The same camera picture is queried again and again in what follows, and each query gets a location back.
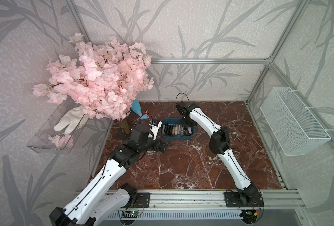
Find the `pink clear lip gloss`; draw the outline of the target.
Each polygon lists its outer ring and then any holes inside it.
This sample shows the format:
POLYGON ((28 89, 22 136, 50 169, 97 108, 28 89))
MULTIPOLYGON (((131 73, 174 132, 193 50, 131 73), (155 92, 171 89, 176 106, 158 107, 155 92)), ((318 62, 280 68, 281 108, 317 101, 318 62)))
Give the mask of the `pink clear lip gloss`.
POLYGON ((180 133, 180 135, 183 137, 183 136, 185 136, 185 134, 184 134, 184 126, 181 126, 181 133, 180 133))

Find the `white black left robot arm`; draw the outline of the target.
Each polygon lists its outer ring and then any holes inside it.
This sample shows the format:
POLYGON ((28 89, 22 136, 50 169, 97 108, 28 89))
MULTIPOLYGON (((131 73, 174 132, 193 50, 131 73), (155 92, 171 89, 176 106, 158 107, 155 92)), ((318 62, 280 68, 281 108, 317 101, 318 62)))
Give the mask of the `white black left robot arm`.
POLYGON ((152 150, 165 152, 167 144, 157 138, 162 122, 137 125, 128 140, 115 147, 104 166, 87 187, 64 208, 56 207, 50 214, 54 226, 97 226, 119 208, 132 206, 137 189, 129 184, 121 186, 103 200, 106 192, 144 154, 152 150))

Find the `teal plastic storage box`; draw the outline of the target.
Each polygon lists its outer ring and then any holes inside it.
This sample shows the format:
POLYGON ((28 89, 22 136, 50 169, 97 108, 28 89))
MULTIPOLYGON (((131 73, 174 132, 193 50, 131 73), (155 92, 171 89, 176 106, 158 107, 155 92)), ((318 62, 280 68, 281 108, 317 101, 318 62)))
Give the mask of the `teal plastic storage box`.
MULTIPOLYGON (((162 125, 168 123, 168 125, 175 126, 177 124, 181 125, 181 119, 180 118, 165 118, 162 120, 162 125)), ((192 134, 189 136, 162 136, 162 138, 169 139, 169 140, 190 140, 195 135, 195 127, 191 127, 192 134)))

